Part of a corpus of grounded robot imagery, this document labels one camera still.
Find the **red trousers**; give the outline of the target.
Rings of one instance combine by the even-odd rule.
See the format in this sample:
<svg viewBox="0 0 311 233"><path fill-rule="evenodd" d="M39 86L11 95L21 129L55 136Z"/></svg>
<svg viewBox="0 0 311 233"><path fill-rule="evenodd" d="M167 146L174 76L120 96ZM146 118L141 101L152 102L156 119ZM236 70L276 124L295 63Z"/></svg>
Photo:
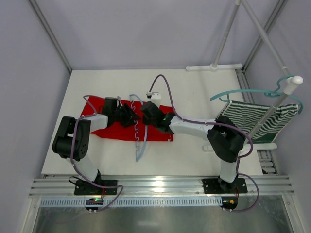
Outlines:
<svg viewBox="0 0 311 233"><path fill-rule="evenodd" d="M95 107L95 110L98 113L102 113L105 100L100 98L100 97L89 97L89 102ZM131 102L129 100L121 100L122 105L128 104L131 106ZM142 122L143 118L143 113L141 112L141 103L137 100L134 101L133 107L135 107L134 112L140 117L138 120L137 128L138 133L137 137L140 142L144 140L144 134L145 134L145 124ZM173 112L173 109L171 106L165 106L165 105L160 105L160 110L163 111L164 113L168 112ZM94 113L92 107L86 103L81 115L90 115ZM134 125L131 125L129 127L123 127L120 122L115 122L112 124L112 126L109 126L108 128L105 129L99 129L96 131L92 131L92 134L100 137L100 138L105 138L105 139L116 139L116 140L123 140L123 141L137 141L135 137L135 127ZM148 132L147 132L147 139L146 141L156 141L156 142L173 142L173 134L169 133L161 133L158 131L154 126L149 125L148 126Z"/></svg>

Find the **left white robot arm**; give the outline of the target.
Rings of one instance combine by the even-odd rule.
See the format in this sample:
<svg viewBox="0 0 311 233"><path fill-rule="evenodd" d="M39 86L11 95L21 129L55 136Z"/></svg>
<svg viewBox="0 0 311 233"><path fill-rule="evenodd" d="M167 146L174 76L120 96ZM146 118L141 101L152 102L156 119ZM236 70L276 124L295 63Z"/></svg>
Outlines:
<svg viewBox="0 0 311 233"><path fill-rule="evenodd" d="M77 173L77 176L69 177L69 182L75 186L75 195L114 196L120 185L116 180L102 179L100 171L92 164L87 154L89 137L92 132L107 129L115 123L124 128L133 126L140 117L119 98L105 98L98 109L90 102L91 98L91 95L84 96L92 110L89 115L61 119L52 151L67 160Z"/></svg>

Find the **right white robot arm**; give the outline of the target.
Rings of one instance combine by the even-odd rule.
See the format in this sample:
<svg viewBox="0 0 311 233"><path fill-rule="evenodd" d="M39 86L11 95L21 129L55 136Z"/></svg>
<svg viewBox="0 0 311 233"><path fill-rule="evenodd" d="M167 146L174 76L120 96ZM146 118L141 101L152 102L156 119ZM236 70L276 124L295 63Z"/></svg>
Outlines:
<svg viewBox="0 0 311 233"><path fill-rule="evenodd" d="M140 110L143 113L143 123L152 125L161 133L186 134L208 140L217 157L221 159L221 170L217 178L220 189L224 193L236 190L236 166L245 136L232 128L218 125L222 123L233 126L229 118L220 116L211 121L212 125L199 124L195 120L185 121L173 112L164 113L150 101L144 103Z"/></svg>

